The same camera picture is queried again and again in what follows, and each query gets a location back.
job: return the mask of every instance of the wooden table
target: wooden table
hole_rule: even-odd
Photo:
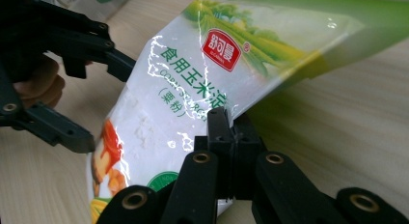
[[[108,21],[117,49],[137,59],[190,1],[129,0]],[[249,114],[267,146],[289,155],[321,191],[366,188],[409,216],[408,66],[406,40],[301,82],[264,101],[268,110],[257,105]],[[66,77],[56,109],[97,136],[123,83],[97,63],[88,73],[87,80]],[[274,115],[265,121],[262,112]],[[2,223],[90,223],[85,157],[1,128]],[[218,223],[254,223],[250,203],[234,203]]]

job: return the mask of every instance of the plastic bag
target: plastic bag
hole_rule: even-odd
[[[395,0],[193,1],[148,41],[89,155],[93,223],[121,189],[175,180],[210,109],[225,106],[233,120],[380,51],[408,36],[408,14]]]

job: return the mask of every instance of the round screw hole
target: round screw hole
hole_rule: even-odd
[[[284,159],[278,155],[278,154],[268,154],[265,159],[267,159],[268,162],[273,163],[273,164],[282,164],[284,163]]]
[[[3,106],[4,111],[10,112],[10,111],[14,111],[15,109],[17,109],[17,105],[15,103],[8,103]]]
[[[197,163],[206,163],[210,161],[210,155],[208,154],[195,154],[193,160]]]
[[[99,24],[100,29],[107,29],[108,25],[106,24]]]
[[[358,209],[367,212],[378,212],[379,206],[370,197],[364,194],[352,194],[349,201]]]
[[[127,210],[136,210],[142,207],[148,200],[144,191],[129,193],[123,198],[123,207]]]
[[[107,46],[107,47],[113,47],[114,44],[113,44],[112,42],[106,42],[106,43],[105,43],[105,46]]]

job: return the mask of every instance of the plastic packaging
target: plastic packaging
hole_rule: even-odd
[[[93,223],[121,189],[175,180],[210,109],[234,119],[404,39],[408,18],[409,1],[397,0],[193,1],[148,41],[89,155]]]

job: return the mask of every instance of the corn starch bag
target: corn starch bag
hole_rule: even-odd
[[[408,17],[408,1],[395,0],[193,1],[148,41],[89,155],[93,223],[121,189],[175,180],[210,109],[234,119],[404,39]]]

